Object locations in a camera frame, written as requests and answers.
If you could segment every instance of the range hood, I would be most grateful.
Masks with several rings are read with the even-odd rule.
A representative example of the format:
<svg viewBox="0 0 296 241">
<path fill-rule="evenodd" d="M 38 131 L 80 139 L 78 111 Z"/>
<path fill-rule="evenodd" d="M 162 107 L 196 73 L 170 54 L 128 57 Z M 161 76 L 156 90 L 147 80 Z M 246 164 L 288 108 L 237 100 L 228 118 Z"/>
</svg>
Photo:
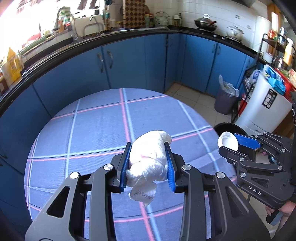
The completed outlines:
<svg viewBox="0 0 296 241">
<path fill-rule="evenodd" d="M 232 0 L 232 1 L 247 7 L 251 7 L 256 0 Z"/>
</svg>

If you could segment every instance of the black countertop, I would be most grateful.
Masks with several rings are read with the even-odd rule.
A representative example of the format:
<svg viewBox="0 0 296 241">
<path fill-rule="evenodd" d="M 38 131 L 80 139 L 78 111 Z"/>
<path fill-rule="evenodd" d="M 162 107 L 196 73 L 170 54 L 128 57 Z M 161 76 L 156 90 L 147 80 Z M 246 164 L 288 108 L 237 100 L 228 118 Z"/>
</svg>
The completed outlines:
<svg viewBox="0 0 296 241">
<path fill-rule="evenodd" d="M 152 35 L 152 34 L 174 34 L 174 33 L 182 33 L 194 35 L 202 38 L 206 38 L 229 47 L 232 47 L 244 54 L 255 58 L 257 52 L 250 49 L 249 47 L 228 39 L 224 36 L 203 31 L 199 29 L 193 28 L 185 28 L 181 29 L 164 29 L 164 28 L 142 28 L 142 29 L 133 29 L 133 30 L 123 30 L 118 32 L 113 32 L 110 34 L 101 35 L 98 37 L 94 37 L 74 45 L 71 45 L 67 48 L 63 48 L 62 50 L 50 55 L 46 59 L 40 61 L 29 70 L 27 70 L 23 76 L 21 81 L 19 81 L 1 100 L 0 100 L 0 116 L 7 110 L 10 104 L 32 83 L 34 83 L 38 78 L 52 70 L 54 67 L 62 64 L 63 62 L 83 53 L 88 50 L 94 49 L 98 46 L 106 45 L 112 42 L 121 41 L 124 39 Z"/>
</svg>

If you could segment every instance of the gray trash can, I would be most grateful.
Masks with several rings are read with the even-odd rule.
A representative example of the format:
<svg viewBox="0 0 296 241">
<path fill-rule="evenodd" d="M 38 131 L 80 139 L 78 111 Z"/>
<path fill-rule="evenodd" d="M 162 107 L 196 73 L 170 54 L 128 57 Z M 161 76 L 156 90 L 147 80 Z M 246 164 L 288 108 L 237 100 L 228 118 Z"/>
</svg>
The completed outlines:
<svg viewBox="0 0 296 241">
<path fill-rule="evenodd" d="M 215 110 L 223 115 L 231 113 L 231 108 L 237 101 L 238 97 L 232 96 L 219 87 L 219 91 L 215 101 Z"/>
</svg>

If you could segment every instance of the blue tablecloth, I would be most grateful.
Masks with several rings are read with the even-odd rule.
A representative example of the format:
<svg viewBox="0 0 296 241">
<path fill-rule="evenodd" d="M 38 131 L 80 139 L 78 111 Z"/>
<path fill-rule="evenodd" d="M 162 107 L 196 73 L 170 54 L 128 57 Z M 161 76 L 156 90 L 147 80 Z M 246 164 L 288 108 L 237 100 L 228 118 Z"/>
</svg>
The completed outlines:
<svg viewBox="0 0 296 241">
<path fill-rule="evenodd" d="M 62 109 L 36 138 L 27 160 L 24 183 L 32 219 L 71 172 L 84 175 L 96 171 L 122 153 L 127 142 L 133 143 L 152 130 L 169 133 L 173 138 L 172 152 L 182 155 L 186 163 L 212 175 L 223 171 L 235 181 L 234 167 L 218 153 L 216 132 L 191 107 L 154 91 L 106 90 Z M 123 194 L 112 194 L 117 240 L 179 240 L 183 194 L 174 194 L 167 181 L 157 182 L 155 199 L 143 207 L 142 203 L 129 199 L 129 191 L 127 187 Z M 86 204 L 86 238 L 90 195 Z M 205 200 L 208 216 L 208 199 Z"/>
</svg>

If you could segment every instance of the human hand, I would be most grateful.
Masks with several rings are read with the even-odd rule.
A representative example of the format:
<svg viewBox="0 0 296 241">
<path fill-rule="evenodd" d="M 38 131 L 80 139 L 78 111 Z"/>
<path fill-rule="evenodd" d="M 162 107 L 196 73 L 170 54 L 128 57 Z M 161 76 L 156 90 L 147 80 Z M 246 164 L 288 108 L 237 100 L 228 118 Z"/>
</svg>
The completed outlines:
<svg viewBox="0 0 296 241">
<path fill-rule="evenodd" d="M 295 203 L 293 203 L 291 201 L 287 201 L 284 204 L 284 206 L 282 206 L 279 210 L 281 212 L 283 212 L 284 214 L 288 215 L 288 214 L 293 212 L 295 206 L 296 206 Z M 269 216 L 274 212 L 274 209 L 272 209 L 272 208 L 270 208 L 268 206 L 265 206 L 265 210 L 266 210 L 266 212 L 268 213 Z"/>
</svg>

